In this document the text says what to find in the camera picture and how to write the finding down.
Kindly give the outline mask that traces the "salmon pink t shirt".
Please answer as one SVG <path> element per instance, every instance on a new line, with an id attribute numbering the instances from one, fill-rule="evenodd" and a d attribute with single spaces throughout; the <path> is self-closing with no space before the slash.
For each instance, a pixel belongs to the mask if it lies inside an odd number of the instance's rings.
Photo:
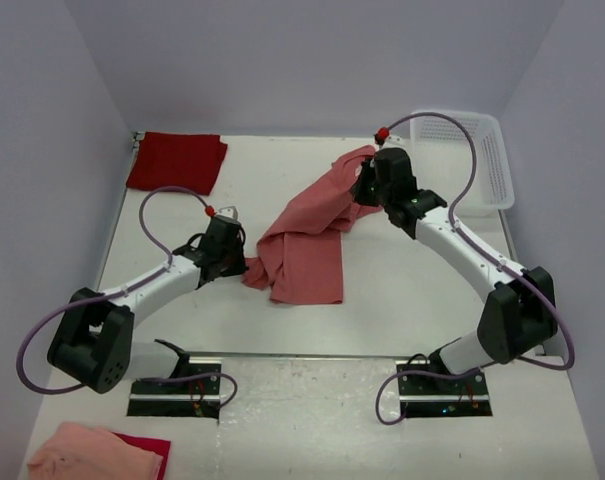
<path id="1" fill-rule="evenodd" d="M 362 146 L 340 156 L 331 168 L 291 199 L 256 244 L 242 283 L 270 290 L 270 300 L 289 305 L 344 301 L 342 235 L 378 207 L 354 202 L 351 187 L 361 163 L 375 149 Z"/>

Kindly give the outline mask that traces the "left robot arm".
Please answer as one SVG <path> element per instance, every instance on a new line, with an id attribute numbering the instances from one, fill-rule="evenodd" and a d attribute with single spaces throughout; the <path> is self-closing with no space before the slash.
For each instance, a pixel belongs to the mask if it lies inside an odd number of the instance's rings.
<path id="1" fill-rule="evenodd" d="M 74 293 L 47 353 L 48 362 L 82 387 L 104 394 L 124 379 L 155 383 L 169 393 L 196 379 L 185 350 L 166 340 L 133 340 L 134 329 L 177 298 L 246 269 L 241 223 L 217 214 L 206 231 L 172 252 L 167 265 L 106 292 Z"/>

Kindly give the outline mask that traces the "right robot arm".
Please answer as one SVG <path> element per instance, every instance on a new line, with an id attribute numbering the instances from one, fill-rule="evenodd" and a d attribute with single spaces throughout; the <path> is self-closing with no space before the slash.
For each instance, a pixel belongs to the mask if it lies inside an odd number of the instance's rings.
<path id="1" fill-rule="evenodd" d="M 437 253 L 483 302 L 474 331 L 430 354 L 428 380 L 436 391 L 449 393 L 464 374 L 507 364 L 557 334 L 550 274 L 505 259 L 464 231 L 443 198 L 418 187 L 404 149 L 365 157 L 351 193 L 357 204 L 382 208 L 392 225 Z"/>

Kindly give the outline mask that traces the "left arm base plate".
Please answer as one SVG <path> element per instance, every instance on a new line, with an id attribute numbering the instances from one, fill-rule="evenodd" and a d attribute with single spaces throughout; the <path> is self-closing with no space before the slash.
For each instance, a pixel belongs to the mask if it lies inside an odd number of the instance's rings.
<path id="1" fill-rule="evenodd" d="M 219 419 L 222 371 L 220 359 L 190 359 L 179 377 L 210 373 L 210 377 L 180 384 L 136 381 L 127 406 L 128 417 Z"/>

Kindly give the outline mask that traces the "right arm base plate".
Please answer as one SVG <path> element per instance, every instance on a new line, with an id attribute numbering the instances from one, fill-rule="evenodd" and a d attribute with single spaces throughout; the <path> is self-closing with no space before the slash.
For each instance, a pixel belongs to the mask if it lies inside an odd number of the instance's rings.
<path id="1" fill-rule="evenodd" d="M 402 375 L 397 386 L 401 415 L 406 419 L 493 415 L 483 373 L 458 380 Z"/>

